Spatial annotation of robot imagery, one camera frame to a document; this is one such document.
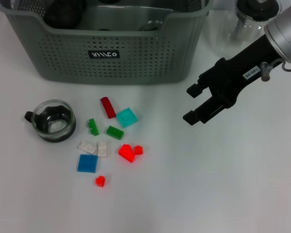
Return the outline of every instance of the white table surface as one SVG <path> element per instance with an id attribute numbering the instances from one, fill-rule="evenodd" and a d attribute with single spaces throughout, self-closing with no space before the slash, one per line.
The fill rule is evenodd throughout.
<path id="1" fill-rule="evenodd" d="M 291 233 L 291 74 L 247 87 L 207 124 L 182 116 L 207 98 L 186 89 L 220 58 L 202 34 L 189 77 L 157 86 L 95 86 L 42 79 L 0 13 L 0 233 Z M 86 121 L 107 120 L 99 100 L 132 108 L 140 121 L 122 141 L 93 137 Z M 63 143 L 43 141 L 24 120 L 45 100 L 73 108 L 77 128 Z M 76 171 L 80 141 L 109 140 L 96 174 Z M 130 164 L 123 143 L 145 154 Z M 108 178 L 101 189 L 97 175 Z"/>

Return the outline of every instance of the red lego brick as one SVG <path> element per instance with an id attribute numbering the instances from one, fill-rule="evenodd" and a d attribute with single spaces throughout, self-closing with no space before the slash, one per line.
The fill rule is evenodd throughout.
<path id="1" fill-rule="evenodd" d="M 143 154 L 144 153 L 144 150 L 141 146 L 135 146 L 134 148 L 134 154 L 135 155 L 140 155 L 140 154 Z"/>
<path id="2" fill-rule="evenodd" d="M 130 145 L 124 144 L 118 151 L 119 155 L 127 159 L 131 163 L 135 161 L 135 155 Z"/>
<path id="3" fill-rule="evenodd" d="M 97 184 L 98 187 L 103 187 L 105 184 L 106 179 L 104 178 L 104 176 L 99 176 L 98 178 L 96 178 L 95 183 Z"/>
<path id="4" fill-rule="evenodd" d="M 111 119 L 111 118 L 115 118 L 116 117 L 116 114 L 115 114 L 115 111 L 111 105 L 111 102 L 110 100 L 108 99 L 108 97 L 104 97 L 102 98 L 101 100 L 101 103 L 103 105 L 103 107 L 105 108 L 106 110 L 106 113 L 108 115 L 108 118 Z"/>

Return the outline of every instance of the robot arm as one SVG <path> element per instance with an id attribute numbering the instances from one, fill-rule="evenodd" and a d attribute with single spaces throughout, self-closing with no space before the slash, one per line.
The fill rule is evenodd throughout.
<path id="1" fill-rule="evenodd" d="M 220 59 L 213 68 L 199 76 L 197 84 L 188 90 L 193 98 L 209 88 L 212 97 L 183 119 L 194 125 L 207 123 L 224 109 L 232 107 L 239 93 L 262 77 L 270 79 L 271 70 L 291 63 L 291 7 L 265 26 L 265 35 L 230 60 Z"/>

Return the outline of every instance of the toy block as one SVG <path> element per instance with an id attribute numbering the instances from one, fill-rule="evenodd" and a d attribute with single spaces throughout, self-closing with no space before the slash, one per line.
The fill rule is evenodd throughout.
<path id="1" fill-rule="evenodd" d="M 108 118 L 109 119 L 115 118 L 116 117 L 116 114 L 115 114 L 115 111 L 114 111 L 114 109 L 113 109 L 113 107 L 111 105 L 111 102 L 110 102 L 109 98 L 108 97 L 104 97 L 100 101 L 101 101 L 103 107 L 106 110 L 106 113 L 108 115 Z"/>
<path id="2" fill-rule="evenodd" d="M 124 144 L 121 149 L 118 151 L 119 155 L 121 155 L 123 158 L 127 159 L 131 163 L 135 161 L 135 155 L 132 151 L 132 148 L 130 145 Z"/>
<path id="3" fill-rule="evenodd" d="M 138 118 L 132 112 L 132 110 L 130 108 L 127 108 L 124 111 L 118 113 L 116 115 L 116 117 L 124 128 L 126 128 L 126 127 L 128 127 L 128 126 L 130 126 L 138 121 Z"/>
<path id="4" fill-rule="evenodd" d="M 135 155 L 141 155 L 144 153 L 144 150 L 141 146 L 135 146 L 134 148 L 134 154 Z"/>
<path id="5" fill-rule="evenodd" d="M 97 155 L 81 154 L 78 172 L 96 173 L 97 160 Z"/>
<path id="6" fill-rule="evenodd" d="M 85 143 L 85 142 L 80 142 L 78 149 L 80 149 L 88 154 L 96 155 L 96 153 L 97 153 L 97 147 L 93 146 L 92 144 Z"/>
<path id="7" fill-rule="evenodd" d="M 114 137 L 118 140 L 121 140 L 124 136 L 124 132 L 113 127 L 113 126 L 109 126 L 108 130 L 107 130 L 107 135 Z"/>
<path id="8" fill-rule="evenodd" d="M 98 142 L 98 158 L 108 157 L 108 143 Z"/>
<path id="9" fill-rule="evenodd" d="M 103 176 L 99 176 L 98 178 L 96 178 L 95 183 L 98 187 L 103 187 L 105 185 L 105 181 L 106 179 Z"/>
<path id="10" fill-rule="evenodd" d="M 94 119 L 89 120 L 88 127 L 91 129 L 91 134 L 93 134 L 95 136 L 99 135 L 98 128 L 96 126 Z"/>

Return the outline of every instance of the glass cup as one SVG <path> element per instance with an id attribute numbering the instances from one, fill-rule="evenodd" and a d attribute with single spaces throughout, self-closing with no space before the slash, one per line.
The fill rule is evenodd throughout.
<path id="1" fill-rule="evenodd" d="M 27 112 L 25 119 L 48 142 L 65 141 L 76 128 L 72 108 L 62 100 L 49 100 L 40 104 L 34 112 Z"/>
<path id="2" fill-rule="evenodd" d="M 272 17 L 265 18 L 264 21 L 260 21 L 242 12 L 238 7 L 239 1 L 235 0 L 235 9 L 226 12 L 224 18 L 220 22 L 218 21 L 219 27 L 214 36 L 214 46 L 220 55 L 226 59 L 236 56 L 260 38 L 264 34 L 264 26 L 279 15 L 282 10 L 280 1 L 276 0 L 276 3 L 273 3 L 278 5 L 276 14 L 273 14 Z"/>

